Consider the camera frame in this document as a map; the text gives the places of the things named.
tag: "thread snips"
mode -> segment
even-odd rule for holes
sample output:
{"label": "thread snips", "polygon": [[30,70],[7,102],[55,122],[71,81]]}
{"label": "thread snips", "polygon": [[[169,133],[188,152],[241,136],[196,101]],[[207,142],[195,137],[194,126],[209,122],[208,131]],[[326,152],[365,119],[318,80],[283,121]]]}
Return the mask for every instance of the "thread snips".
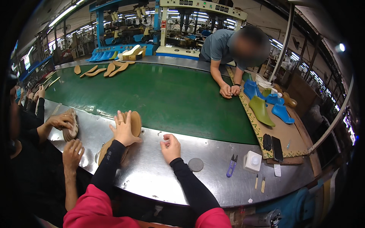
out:
{"label": "thread snips", "polygon": [[227,170],[227,177],[232,176],[234,168],[236,167],[237,158],[238,158],[238,155],[236,156],[236,158],[234,158],[234,154],[232,155],[231,163],[229,164],[229,167]]}

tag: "machine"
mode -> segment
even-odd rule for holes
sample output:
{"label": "machine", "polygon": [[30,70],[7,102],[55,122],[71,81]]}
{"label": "machine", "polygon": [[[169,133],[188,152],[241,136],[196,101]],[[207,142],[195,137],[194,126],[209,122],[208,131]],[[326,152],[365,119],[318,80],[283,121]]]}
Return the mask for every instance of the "machine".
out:
{"label": "machine", "polygon": [[[152,0],[98,0],[89,6],[89,12],[96,12],[96,32],[98,48],[92,52],[87,61],[105,61],[117,59],[117,55],[132,49],[139,44],[146,48],[146,55],[153,55],[159,46],[160,20],[158,14],[154,17],[153,27],[136,24],[135,19],[119,19],[118,8],[136,4],[134,10],[140,21],[146,20],[146,7]],[[159,0],[156,1],[155,12],[159,12]],[[107,11],[110,23],[104,25],[104,12]]]}
{"label": "machine", "polygon": [[198,60],[207,34],[222,28],[237,31],[247,19],[239,9],[203,0],[160,0],[160,8],[161,45],[156,55],[162,56]]}

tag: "red sleeve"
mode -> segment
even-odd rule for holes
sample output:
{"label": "red sleeve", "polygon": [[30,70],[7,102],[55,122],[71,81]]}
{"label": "red sleeve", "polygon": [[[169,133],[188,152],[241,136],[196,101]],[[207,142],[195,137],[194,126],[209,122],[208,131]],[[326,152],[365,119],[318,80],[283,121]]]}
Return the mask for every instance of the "red sleeve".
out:
{"label": "red sleeve", "polygon": [[77,200],[76,206],[64,216],[63,227],[141,228],[130,217],[113,217],[109,196],[92,184],[88,185],[86,193]]}
{"label": "red sleeve", "polygon": [[195,228],[232,228],[228,216],[222,208],[213,208],[204,212],[196,220]]}

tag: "stainless steel table edge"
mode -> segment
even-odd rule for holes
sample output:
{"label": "stainless steel table edge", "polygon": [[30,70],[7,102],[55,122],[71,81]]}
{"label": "stainless steel table edge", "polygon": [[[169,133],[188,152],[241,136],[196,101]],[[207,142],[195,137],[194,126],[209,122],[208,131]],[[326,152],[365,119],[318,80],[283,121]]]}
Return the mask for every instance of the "stainless steel table edge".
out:
{"label": "stainless steel table edge", "polygon": [[[91,64],[106,64],[111,63],[113,60],[108,61],[101,61],[101,62],[89,62],[86,60],[77,60],[74,62],[68,62],[55,67],[56,70],[74,67],[76,65],[83,66],[83,65],[91,65]],[[168,66],[176,66],[176,67],[183,67],[193,70],[201,70],[205,72],[210,72],[210,63],[209,62],[202,62],[194,59],[185,59],[185,58],[178,58],[178,57],[169,57],[169,56],[156,56],[156,55],[147,55],[143,57],[141,60],[137,60],[135,62],[139,63],[152,63],[152,64],[160,64],[160,65],[168,65]],[[227,69],[225,65],[219,66],[219,71],[225,77],[229,77]]]}
{"label": "stainless steel table edge", "polygon": [[[45,119],[48,119],[58,103],[45,100]],[[56,114],[68,110],[61,105]],[[115,125],[112,118],[96,116],[82,110],[77,111],[79,138],[85,147],[85,153],[79,166],[94,174],[98,168],[98,152],[103,143],[113,136],[109,124]],[[142,128],[140,137],[143,143],[131,145],[121,168],[117,170],[115,186],[147,198],[188,205],[180,183],[171,167],[165,162],[159,142],[163,140],[163,130]],[[299,166],[281,166],[281,177],[274,175],[273,165],[261,162],[258,172],[257,189],[254,188],[256,172],[245,168],[249,150],[261,154],[259,146],[229,143],[198,137],[174,134],[181,143],[181,157],[185,163],[192,158],[200,158],[204,168],[194,173],[212,192],[220,206],[233,207],[274,199],[291,193],[314,180],[309,158]],[[48,139],[63,152],[66,142],[62,131],[52,129]],[[232,155],[238,155],[237,165],[232,177],[226,177]],[[261,193],[261,180],[265,176],[265,192]]]}

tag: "wristwatch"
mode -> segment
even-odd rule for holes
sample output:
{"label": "wristwatch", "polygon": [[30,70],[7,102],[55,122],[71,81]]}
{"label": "wristwatch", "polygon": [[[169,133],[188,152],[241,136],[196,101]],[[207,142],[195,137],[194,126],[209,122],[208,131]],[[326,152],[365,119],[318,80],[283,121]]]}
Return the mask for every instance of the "wristwatch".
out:
{"label": "wristwatch", "polygon": [[240,90],[242,89],[242,86],[241,86],[240,84],[234,84],[234,85],[239,86],[239,89],[240,89]]}

